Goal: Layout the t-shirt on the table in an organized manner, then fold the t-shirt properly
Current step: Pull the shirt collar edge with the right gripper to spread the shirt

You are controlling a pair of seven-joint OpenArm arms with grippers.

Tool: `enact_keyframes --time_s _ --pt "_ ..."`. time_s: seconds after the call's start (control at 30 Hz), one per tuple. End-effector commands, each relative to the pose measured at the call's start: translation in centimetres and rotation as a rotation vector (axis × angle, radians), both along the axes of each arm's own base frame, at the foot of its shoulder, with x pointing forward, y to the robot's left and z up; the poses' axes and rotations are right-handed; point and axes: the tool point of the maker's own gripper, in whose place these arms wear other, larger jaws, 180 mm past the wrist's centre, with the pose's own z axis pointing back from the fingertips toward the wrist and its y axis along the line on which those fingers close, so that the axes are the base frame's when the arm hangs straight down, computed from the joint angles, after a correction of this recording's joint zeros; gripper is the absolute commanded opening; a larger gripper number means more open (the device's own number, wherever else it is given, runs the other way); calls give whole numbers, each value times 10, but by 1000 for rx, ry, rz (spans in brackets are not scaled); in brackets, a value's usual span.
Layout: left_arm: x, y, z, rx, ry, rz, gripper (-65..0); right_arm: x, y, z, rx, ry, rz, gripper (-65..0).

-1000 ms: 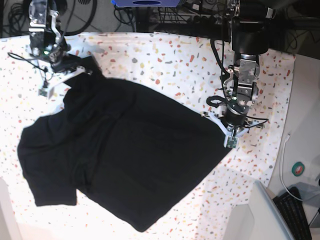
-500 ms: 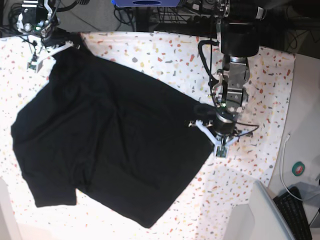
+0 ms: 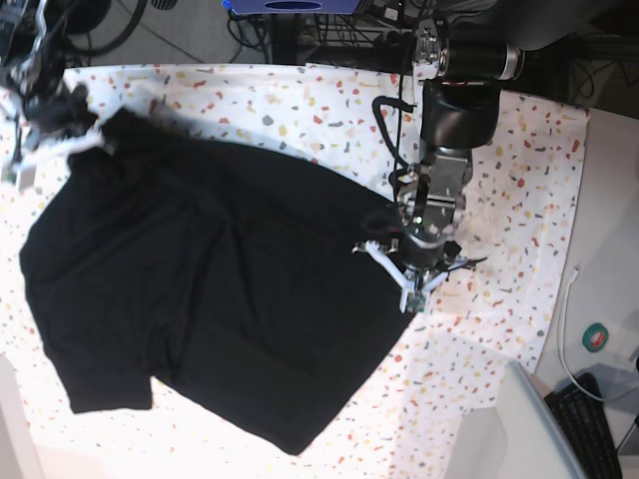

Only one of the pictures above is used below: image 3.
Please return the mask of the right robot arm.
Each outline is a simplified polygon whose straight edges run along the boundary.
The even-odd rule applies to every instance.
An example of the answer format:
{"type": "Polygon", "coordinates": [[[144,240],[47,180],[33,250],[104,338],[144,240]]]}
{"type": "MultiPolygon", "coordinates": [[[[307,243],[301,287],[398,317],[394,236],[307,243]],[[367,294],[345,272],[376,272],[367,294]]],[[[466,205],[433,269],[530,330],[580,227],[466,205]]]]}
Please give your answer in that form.
{"type": "Polygon", "coordinates": [[[84,136],[98,116],[89,110],[89,92],[69,88],[64,74],[69,55],[65,29],[77,1],[1,3],[1,117],[14,127],[13,164],[24,149],[46,140],[84,136]]]}

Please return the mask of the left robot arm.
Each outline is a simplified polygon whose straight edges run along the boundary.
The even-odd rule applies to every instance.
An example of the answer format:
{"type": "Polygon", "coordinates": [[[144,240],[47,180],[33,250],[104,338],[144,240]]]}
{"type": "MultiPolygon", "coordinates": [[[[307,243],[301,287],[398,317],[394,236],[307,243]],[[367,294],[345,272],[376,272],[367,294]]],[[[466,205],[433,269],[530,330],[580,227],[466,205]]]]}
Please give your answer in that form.
{"type": "Polygon", "coordinates": [[[497,1],[477,12],[422,5],[412,23],[401,69],[416,97],[379,96],[372,110],[419,110],[417,156],[385,136],[396,232],[358,250],[380,264],[409,299],[423,299],[459,269],[473,268],[455,242],[465,211],[472,153],[493,138],[504,83],[522,72],[527,54],[562,42],[575,60],[636,61],[638,6],[632,1],[497,1]]]}

